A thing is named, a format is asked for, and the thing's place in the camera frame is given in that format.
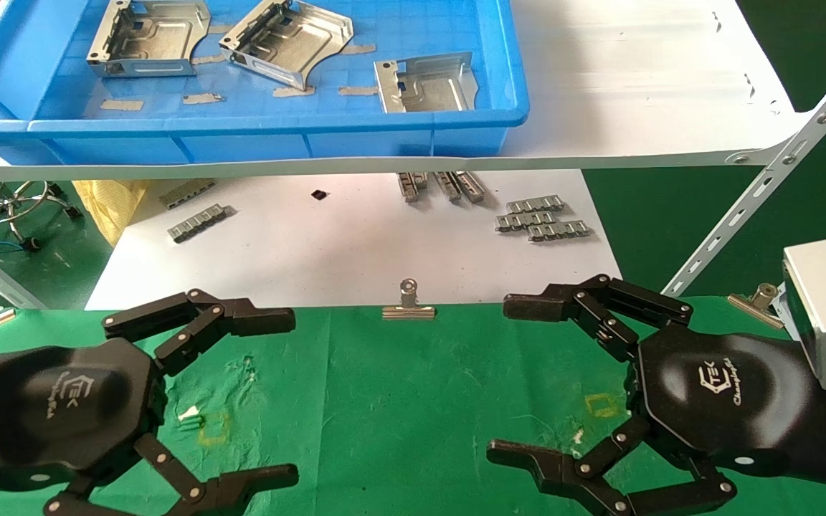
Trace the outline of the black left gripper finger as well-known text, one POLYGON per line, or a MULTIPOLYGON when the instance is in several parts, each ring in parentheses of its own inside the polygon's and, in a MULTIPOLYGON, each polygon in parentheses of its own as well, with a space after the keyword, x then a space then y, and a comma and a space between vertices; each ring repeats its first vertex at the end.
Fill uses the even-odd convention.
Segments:
POLYGON ((160 298, 103 320, 106 337, 132 343, 173 330, 153 359, 158 371, 171 378, 223 337, 275 335, 295 327, 292 308, 258 308, 249 298, 217 298, 203 290, 160 298))

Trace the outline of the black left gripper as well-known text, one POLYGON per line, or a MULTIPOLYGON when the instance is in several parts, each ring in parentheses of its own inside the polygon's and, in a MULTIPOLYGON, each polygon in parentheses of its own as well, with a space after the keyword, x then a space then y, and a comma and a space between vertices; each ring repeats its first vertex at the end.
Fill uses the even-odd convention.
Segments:
POLYGON ((198 481, 154 435, 166 402, 163 374, 121 338, 0 353, 0 491, 69 482, 45 515, 128 515, 90 495, 143 459, 179 495, 166 515, 242 515, 256 494, 298 483, 294 464, 198 481))

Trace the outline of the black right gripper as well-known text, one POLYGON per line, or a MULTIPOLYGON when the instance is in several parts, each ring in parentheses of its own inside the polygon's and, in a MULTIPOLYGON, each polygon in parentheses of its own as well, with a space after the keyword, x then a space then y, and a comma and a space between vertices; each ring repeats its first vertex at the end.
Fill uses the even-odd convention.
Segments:
POLYGON ((606 274, 577 285, 549 284, 538 295, 509 294, 503 314, 574 321, 615 360, 635 360, 642 413, 655 429, 632 416, 578 459, 557 449, 489 441, 486 458, 528 471, 540 493, 578 502, 592 515, 697 515, 737 494, 714 466, 826 484, 826 389, 799 343, 667 328, 688 326, 693 308, 606 274), (638 345, 638 333, 619 315, 663 329, 638 345), (606 473, 655 435, 657 444, 679 452, 669 457, 679 459, 692 480, 629 494, 611 486, 606 473))

